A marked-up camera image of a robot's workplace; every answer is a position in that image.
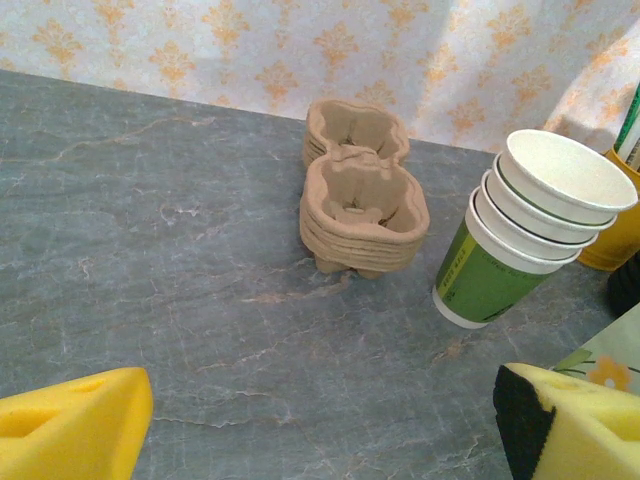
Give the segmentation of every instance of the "cup rim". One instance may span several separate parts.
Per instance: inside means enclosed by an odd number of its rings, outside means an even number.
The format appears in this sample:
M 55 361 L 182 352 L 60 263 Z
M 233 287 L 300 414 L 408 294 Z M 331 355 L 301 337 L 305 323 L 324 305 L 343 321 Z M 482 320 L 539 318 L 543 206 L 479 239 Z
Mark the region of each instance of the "cup rim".
M 533 242 L 540 243 L 541 245 L 543 245 L 545 247 L 554 248 L 554 249 L 557 249 L 557 250 L 574 250 L 576 248 L 577 249 L 582 249 L 582 248 L 588 247 L 593 242 L 595 242 L 595 238 L 593 238 L 593 237 L 597 236 L 597 233 L 595 235 L 593 235 L 591 238 L 589 238 L 589 240 L 586 240 L 584 242 L 566 243 L 566 242 L 556 242 L 554 240 L 548 240 L 548 239 L 546 239 L 544 237 L 541 237 L 540 235 L 536 235 L 535 233 L 530 232 L 526 228 L 523 228 L 518 223 L 516 223 L 514 220 L 511 220 L 504 213 L 502 213 L 500 208 L 491 199 L 491 195 L 489 195 L 489 190 L 487 189 L 487 179 L 489 178 L 490 174 L 491 174 L 491 170 L 487 170 L 484 173 L 484 175 L 482 175 L 482 181 L 480 183 L 480 188 L 482 190 L 482 194 L 487 199 L 487 201 L 489 203 L 489 207 L 498 215 L 500 220 L 506 222 L 507 225 L 509 227 L 515 229 L 516 232 L 518 232 L 518 234 L 526 237 L 527 239 L 529 239 L 529 240 L 531 240 Z
M 611 220 L 609 220 L 607 223 L 601 223 L 599 225 L 592 225 L 592 224 L 587 224 L 587 223 L 572 222 L 570 220 L 567 220 L 566 218 L 550 215 L 549 213 L 545 212 L 544 210 L 541 210 L 540 208 L 536 208 L 535 205 L 533 205 L 533 204 L 527 202 L 526 200 L 524 200 L 522 197 L 520 197 L 516 192 L 514 192 L 509 187 L 509 185 L 505 181 L 504 177 L 502 176 L 502 172 L 500 171 L 500 158 L 502 158 L 502 152 L 498 152 L 496 154 L 496 156 L 493 159 L 493 165 L 492 165 L 492 170 L 494 171 L 495 176 L 498 179 L 498 183 L 500 183 L 500 186 L 506 192 L 506 194 L 509 196 L 509 198 L 511 200 L 513 200 L 518 205 L 521 205 L 528 212 L 533 212 L 535 215 L 541 217 L 542 221 L 544 221 L 546 223 L 557 223 L 559 228 L 566 228 L 566 229 L 569 229 L 569 230 L 581 230 L 581 231 L 587 231 L 587 232 L 594 232 L 594 234 L 599 233 L 602 230 L 605 230 L 605 229 L 609 228 L 610 226 L 612 226 L 616 222 L 616 220 L 618 218 L 617 214 L 614 215 L 611 218 Z
M 620 181 L 622 183 L 626 183 L 628 187 L 631 187 L 631 190 L 635 194 L 635 200 L 631 203 L 625 203 L 624 205 L 617 205 L 617 206 L 602 205 L 599 203 L 590 202 L 588 200 L 576 198 L 575 196 L 572 196 L 568 193 L 565 193 L 559 190 L 558 188 L 556 188 L 551 184 L 543 182 L 538 177 L 536 177 L 533 173 L 531 173 L 527 168 L 525 168 L 520 162 L 518 162 L 516 158 L 513 156 L 513 154 L 511 153 L 510 143 L 514 141 L 514 138 L 522 135 L 540 135 L 540 136 L 547 137 L 549 139 L 554 139 L 554 140 L 558 140 L 559 138 L 561 138 L 562 141 L 566 141 L 568 144 L 575 146 L 579 150 L 582 150 L 583 152 L 585 152 L 585 154 L 589 155 L 590 157 L 601 158 L 602 161 L 606 162 L 607 164 L 607 166 L 604 168 L 609 169 L 611 172 L 619 173 L 620 179 L 621 179 Z M 612 164 L 610 161 L 604 158 L 604 156 L 600 155 L 598 152 L 590 149 L 586 145 L 583 145 L 580 142 L 577 142 L 571 138 L 558 135 L 557 133 L 547 132 L 545 130 L 536 130 L 536 129 L 529 128 L 529 129 L 515 130 L 511 132 L 507 136 L 507 139 L 505 141 L 505 147 L 506 147 L 505 151 L 513 159 L 513 164 L 516 166 L 519 172 L 521 172 L 526 178 L 531 180 L 540 190 L 548 194 L 551 194 L 553 196 L 559 197 L 559 200 L 563 200 L 573 205 L 577 205 L 586 210 L 591 210 L 595 212 L 615 212 L 615 213 L 628 210 L 629 208 L 633 207 L 636 203 L 638 203 L 638 191 L 636 190 L 635 185 L 633 184 L 633 182 L 629 177 L 627 177 L 618 167 L 616 167 L 614 164 Z
M 469 203 L 468 203 L 468 208 L 469 211 L 471 212 L 471 216 L 473 217 L 473 219 L 476 221 L 476 223 L 478 224 L 478 226 L 480 227 L 480 229 L 482 230 L 482 232 L 487 235 L 489 237 L 490 240 L 492 240 L 493 242 L 497 243 L 499 247 L 501 247 L 502 249 L 506 250 L 508 253 L 519 257 L 521 260 L 524 260 L 526 262 L 532 263 L 534 265 L 545 265 L 545 266 L 549 266 L 549 265 L 554 265 L 554 266 L 563 266 L 563 265 L 567 265 L 568 263 L 573 262 L 576 258 L 578 258 L 578 256 L 580 256 L 580 250 L 578 250 L 575 254 L 571 255 L 570 257 L 567 258 L 563 258 L 560 260 L 548 260 L 545 258 L 538 258 L 538 257 L 533 257 L 527 253 L 521 252 L 520 250 L 512 247 L 511 245 L 509 245 L 508 243 L 504 242 L 503 240 L 501 240 L 500 238 L 498 238 L 491 230 L 489 230 L 487 228 L 487 226 L 482 223 L 482 219 L 480 218 L 480 216 L 478 215 L 478 211 L 476 210 L 476 196 L 478 195 L 478 192 L 480 191 L 480 187 L 476 187 L 473 192 L 471 192 L 471 195 L 469 195 Z

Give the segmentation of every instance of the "paper cup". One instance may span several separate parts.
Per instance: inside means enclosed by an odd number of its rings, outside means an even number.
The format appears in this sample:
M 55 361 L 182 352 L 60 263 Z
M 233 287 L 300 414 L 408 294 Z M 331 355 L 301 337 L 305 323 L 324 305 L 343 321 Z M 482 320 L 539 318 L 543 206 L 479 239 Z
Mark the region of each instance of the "paper cup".
M 633 183 L 619 168 L 590 148 L 551 132 L 511 133 L 500 169 L 524 200 L 574 223 L 605 224 L 638 201 Z
M 604 225 L 581 225 L 538 210 L 507 186 L 500 174 L 500 154 L 493 160 L 492 173 L 487 177 L 487 192 L 493 203 L 511 220 L 525 230 L 554 242 L 587 242 L 616 220 L 614 217 Z
M 469 197 L 432 290 L 440 313 L 463 328 L 484 327 L 578 256 L 543 260 L 507 245 L 478 217 L 475 199 L 479 191 L 476 188 Z
M 522 228 L 502 213 L 489 197 L 487 179 L 492 173 L 489 170 L 482 176 L 480 191 L 476 197 L 476 211 L 482 223 L 500 240 L 522 253 L 547 260 L 569 258 L 595 242 L 597 234 L 586 242 L 569 244 L 546 240 Z

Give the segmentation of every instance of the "gray marble countertop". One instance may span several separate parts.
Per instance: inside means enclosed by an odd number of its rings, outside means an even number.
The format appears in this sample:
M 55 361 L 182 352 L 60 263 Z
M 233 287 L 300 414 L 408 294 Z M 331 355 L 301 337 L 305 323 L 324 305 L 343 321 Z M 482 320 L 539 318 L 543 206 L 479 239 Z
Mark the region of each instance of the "gray marble countertop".
M 0 395 L 143 366 L 143 479 L 507 479 L 498 366 L 605 327 L 573 264 L 485 329 L 430 287 L 492 156 L 412 142 L 432 224 L 409 268 L 316 271 L 303 123 L 0 72 Z

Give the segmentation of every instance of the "yellow sponge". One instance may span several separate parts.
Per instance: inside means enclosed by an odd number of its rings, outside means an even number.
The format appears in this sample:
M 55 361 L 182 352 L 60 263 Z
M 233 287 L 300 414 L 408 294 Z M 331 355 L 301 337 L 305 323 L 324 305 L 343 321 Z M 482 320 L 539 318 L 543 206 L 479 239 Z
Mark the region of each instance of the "yellow sponge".
M 0 479 L 128 480 L 152 409 L 142 368 L 2 399 Z
M 510 363 L 493 404 L 514 480 L 640 480 L 640 397 Z

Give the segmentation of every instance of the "green paper cup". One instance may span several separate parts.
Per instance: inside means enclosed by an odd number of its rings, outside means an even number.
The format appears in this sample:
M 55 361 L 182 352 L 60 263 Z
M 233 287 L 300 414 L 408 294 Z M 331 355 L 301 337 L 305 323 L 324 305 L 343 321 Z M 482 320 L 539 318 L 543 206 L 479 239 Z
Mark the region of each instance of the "green paper cup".
M 475 207 L 476 188 L 433 287 L 436 308 L 463 328 L 481 328 L 580 252 L 562 260 L 532 257 L 494 235 Z

